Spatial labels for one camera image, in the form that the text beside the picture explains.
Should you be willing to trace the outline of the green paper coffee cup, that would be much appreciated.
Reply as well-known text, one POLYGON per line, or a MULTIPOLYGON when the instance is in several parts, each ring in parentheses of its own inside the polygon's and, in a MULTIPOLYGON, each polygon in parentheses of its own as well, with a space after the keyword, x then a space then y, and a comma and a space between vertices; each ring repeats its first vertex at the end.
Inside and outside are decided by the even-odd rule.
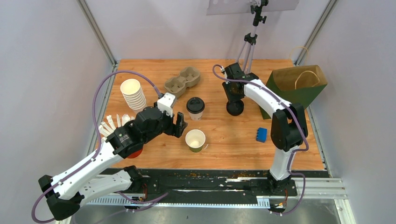
POLYGON ((185 142, 188 148, 194 153, 198 153, 203 149, 205 141, 205 134, 198 129, 190 130, 185 136, 185 142))

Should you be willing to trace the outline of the black plastic cup lid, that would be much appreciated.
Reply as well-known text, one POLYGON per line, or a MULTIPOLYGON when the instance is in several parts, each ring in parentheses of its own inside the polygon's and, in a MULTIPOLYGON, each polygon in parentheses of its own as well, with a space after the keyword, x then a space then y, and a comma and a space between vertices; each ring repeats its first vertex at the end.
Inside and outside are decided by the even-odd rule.
POLYGON ((205 103, 199 97, 192 97, 187 101, 186 109, 190 113, 198 114, 205 109, 205 103))

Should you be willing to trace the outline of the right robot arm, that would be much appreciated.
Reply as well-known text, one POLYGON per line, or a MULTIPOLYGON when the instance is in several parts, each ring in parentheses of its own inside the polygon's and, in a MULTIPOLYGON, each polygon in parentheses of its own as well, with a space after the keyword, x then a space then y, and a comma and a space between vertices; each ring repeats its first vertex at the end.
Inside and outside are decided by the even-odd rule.
POLYGON ((221 68, 222 86, 227 97, 226 110, 232 116, 244 110, 243 98, 256 102, 271 118, 270 137, 276 147, 269 170, 267 190, 273 195, 284 191, 290 181, 294 153, 308 136, 304 107, 291 103, 270 90, 254 73, 245 73, 238 63, 221 68))

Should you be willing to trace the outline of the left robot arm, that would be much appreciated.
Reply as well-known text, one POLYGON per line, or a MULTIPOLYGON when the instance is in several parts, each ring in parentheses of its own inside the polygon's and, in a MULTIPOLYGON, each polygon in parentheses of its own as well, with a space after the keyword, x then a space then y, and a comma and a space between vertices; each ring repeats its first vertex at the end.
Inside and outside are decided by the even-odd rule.
POLYGON ((183 113, 168 115, 158 107, 146 107, 134 120, 116 128, 102 146, 78 164, 56 176, 42 176, 38 183, 54 220, 66 219, 88 202, 116 191, 139 192, 143 177, 136 166, 105 178, 94 177, 130 155, 140 154, 144 144, 162 133, 181 137, 186 127, 183 113))

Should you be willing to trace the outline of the white paper coffee cup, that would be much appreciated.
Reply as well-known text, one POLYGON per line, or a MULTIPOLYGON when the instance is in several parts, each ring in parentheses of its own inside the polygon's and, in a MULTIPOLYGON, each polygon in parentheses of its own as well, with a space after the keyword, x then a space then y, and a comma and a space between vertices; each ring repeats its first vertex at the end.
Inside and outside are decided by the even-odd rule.
POLYGON ((188 110, 188 113, 192 120, 201 120, 203 110, 188 110))

